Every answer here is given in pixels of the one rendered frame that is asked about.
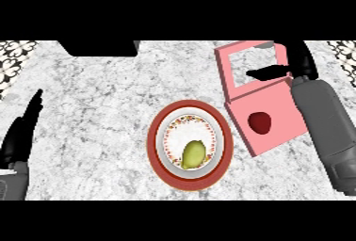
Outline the dark red tomato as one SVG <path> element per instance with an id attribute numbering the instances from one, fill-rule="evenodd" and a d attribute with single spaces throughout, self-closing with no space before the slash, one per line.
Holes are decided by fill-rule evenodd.
<path id="1" fill-rule="evenodd" d="M 266 112 L 254 112 L 249 114 L 248 124 L 251 130 L 258 135 L 266 135 L 271 129 L 271 117 Z"/>

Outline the black appliance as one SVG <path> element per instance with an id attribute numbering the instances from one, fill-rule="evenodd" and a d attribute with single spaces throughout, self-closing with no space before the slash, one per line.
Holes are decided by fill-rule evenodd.
<path id="1" fill-rule="evenodd" d="M 59 44 L 71 56 L 137 55 L 139 40 L 60 40 Z"/>

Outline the green yellow fruit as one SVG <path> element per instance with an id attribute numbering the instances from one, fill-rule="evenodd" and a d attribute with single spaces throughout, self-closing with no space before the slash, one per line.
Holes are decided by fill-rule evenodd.
<path id="1" fill-rule="evenodd" d="M 181 153 L 181 168 L 193 169 L 196 168 L 205 158 L 205 147 L 199 140 L 192 140 L 183 149 Z"/>

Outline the pink cardboard box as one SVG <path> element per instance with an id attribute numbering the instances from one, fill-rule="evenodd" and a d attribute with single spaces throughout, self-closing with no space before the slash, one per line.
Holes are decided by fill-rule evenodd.
<path id="1" fill-rule="evenodd" d="M 264 43 L 266 40 L 242 40 L 214 49 L 226 110 L 251 156 L 257 156 L 307 132 L 291 95 L 289 74 L 266 82 L 254 80 L 239 87 L 235 86 L 229 55 Z M 264 135 L 257 134 L 249 127 L 249 115 L 257 112 L 264 112 L 271 118 L 270 131 Z"/>

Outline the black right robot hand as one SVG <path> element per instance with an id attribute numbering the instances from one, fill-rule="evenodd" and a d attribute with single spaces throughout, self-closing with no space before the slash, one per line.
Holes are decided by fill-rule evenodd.
<path id="1" fill-rule="evenodd" d="M 246 76 L 260 81 L 282 77 L 289 72 L 292 77 L 305 76 L 310 80 L 319 78 L 314 59 L 302 40 L 276 40 L 274 43 L 286 48 L 286 65 L 271 65 L 258 70 L 246 71 Z"/>

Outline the white patterned plate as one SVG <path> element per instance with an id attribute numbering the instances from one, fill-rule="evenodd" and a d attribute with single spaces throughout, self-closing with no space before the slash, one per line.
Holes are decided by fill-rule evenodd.
<path id="1" fill-rule="evenodd" d="M 181 154 L 186 144 L 201 141 L 205 158 L 196 168 L 181 167 Z M 183 107 L 164 117 L 155 133 L 155 149 L 164 168 L 177 177 L 198 179 L 220 163 L 224 150 L 224 134 L 212 115 L 196 107 Z"/>

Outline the red round plate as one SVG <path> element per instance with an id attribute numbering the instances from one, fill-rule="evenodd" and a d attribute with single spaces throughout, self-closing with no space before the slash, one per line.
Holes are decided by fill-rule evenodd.
<path id="1" fill-rule="evenodd" d="M 162 158 L 158 156 L 156 143 L 158 128 L 164 122 L 164 119 L 174 111 L 183 110 L 187 107 L 196 107 L 198 110 L 201 110 L 205 114 L 209 115 L 212 120 L 217 122 L 217 127 L 220 128 L 223 134 L 223 153 L 217 159 L 217 166 L 204 174 L 202 177 L 193 179 L 180 177 L 164 167 Z M 147 132 L 146 150 L 153 172 L 167 185 L 184 191 L 196 191 L 212 186 L 224 176 L 233 154 L 232 133 L 226 123 L 226 119 L 220 114 L 218 110 L 209 104 L 196 100 L 183 100 L 168 104 L 153 117 Z"/>

